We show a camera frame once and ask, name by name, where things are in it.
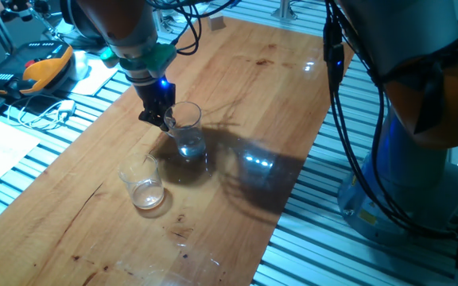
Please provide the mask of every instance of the metal slotted surface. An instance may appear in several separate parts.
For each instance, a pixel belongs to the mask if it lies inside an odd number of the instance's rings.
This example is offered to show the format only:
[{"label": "metal slotted surface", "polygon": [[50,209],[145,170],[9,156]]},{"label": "metal slotted surface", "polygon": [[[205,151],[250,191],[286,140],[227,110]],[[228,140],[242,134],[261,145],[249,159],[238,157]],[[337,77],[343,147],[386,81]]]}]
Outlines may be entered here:
[{"label": "metal slotted surface", "polygon": [[[279,3],[243,0],[223,14],[322,36],[326,17],[323,2],[295,3],[296,21],[280,21],[270,16]],[[159,33],[162,43],[176,38],[184,27],[169,24],[173,33]],[[41,143],[0,179],[0,214],[128,86],[125,76],[118,72],[95,97],[69,95],[77,101],[78,108],[64,128],[50,132],[25,129],[39,137]],[[378,96],[358,60],[353,60],[347,70],[340,97],[351,143],[361,161],[371,149]],[[5,121],[6,115],[1,114],[0,120]],[[347,225],[339,215],[336,194],[349,170],[332,114],[328,112],[252,285],[455,284],[455,242],[425,241],[388,248],[368,241]]]},{"label": "metal slotted surface", "polygon": [[[370,152],[378,94],[359,60],[340,88],[360,163]],[[328,112],[254,276],[255,285],[455,284],[455,242],[385,247],[353,230],[337,192],[349,163]]]}]

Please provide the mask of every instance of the table surface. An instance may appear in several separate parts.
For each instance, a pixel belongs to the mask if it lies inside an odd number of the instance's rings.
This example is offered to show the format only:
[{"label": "table surface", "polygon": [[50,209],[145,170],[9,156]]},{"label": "table surface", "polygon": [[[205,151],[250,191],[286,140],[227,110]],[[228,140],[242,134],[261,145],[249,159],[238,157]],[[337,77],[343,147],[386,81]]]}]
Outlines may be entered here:
[{"label": "table surface", "polygon": [[[206,156],[185,161],[137,120],[142,102],[129,89],[0,215],[0,285],[251,282],[328,85],[321,38],[224,21],[167,72],[177,101],[203,110]],[[351,56],[346,47],[345,67]],[[151,211],[132,205],[116,172],[135,152],[159,160],[165,198]]]}]

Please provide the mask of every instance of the glass cup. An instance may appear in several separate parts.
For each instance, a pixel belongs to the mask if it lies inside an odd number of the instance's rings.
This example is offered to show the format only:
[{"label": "glass cup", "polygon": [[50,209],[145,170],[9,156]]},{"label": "glass cup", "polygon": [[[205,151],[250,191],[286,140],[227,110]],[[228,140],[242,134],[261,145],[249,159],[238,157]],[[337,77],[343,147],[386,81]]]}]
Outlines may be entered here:
[{"label": "glass cup", "polygon": [[200,124],[201,110],[193,102],[178,102],[167,109],[164,122],[174,138],[178,152],[186,158],[204,154],[206,143]]},{"label": "glass cup", "polygon": [[143,153],[134,153],[118,166],[119,178],[125,183],[132,203],[147,210],[160,204],[164,187],[158,175],[157,160]]}]

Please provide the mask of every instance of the water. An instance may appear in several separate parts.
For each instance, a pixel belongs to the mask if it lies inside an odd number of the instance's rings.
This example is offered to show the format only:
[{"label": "water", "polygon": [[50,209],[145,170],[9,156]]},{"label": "water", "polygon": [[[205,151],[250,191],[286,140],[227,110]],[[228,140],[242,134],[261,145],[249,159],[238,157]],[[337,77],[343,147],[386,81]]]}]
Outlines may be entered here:
[{"label": "water", "polygon": [[147,180],[139,184],[132,193],[132,201],[136,207],[150,209],[158,205],[164,198],[164,187],[155,180]]},{"label": "water", "polygon": [[187,158],[198,157],[206,149],[202,133],[185,134],[177,139],[177,145],[181,156]]}]

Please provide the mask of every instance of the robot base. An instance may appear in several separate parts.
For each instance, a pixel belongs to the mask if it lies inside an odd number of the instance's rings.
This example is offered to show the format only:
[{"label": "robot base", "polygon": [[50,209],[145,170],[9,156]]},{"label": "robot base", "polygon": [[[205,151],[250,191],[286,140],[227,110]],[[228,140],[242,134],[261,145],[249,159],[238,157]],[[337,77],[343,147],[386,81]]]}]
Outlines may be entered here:
[{"label": "robot base", "polygon": [[[387,206],[372,172],[370,156],[364,161],[362,172],[378,199]],[[423,226],[443,230],[458,208],[458,166],[447,163],[440,183],[427,192],[435,195],[424,202],[421,209],[408,211],[408,215]],[[395,225],[379,210],[353,174],[342,183],[338,202],[346,222],[369,240],[383,245],[403,245],[413,239],[412,234]]]}]

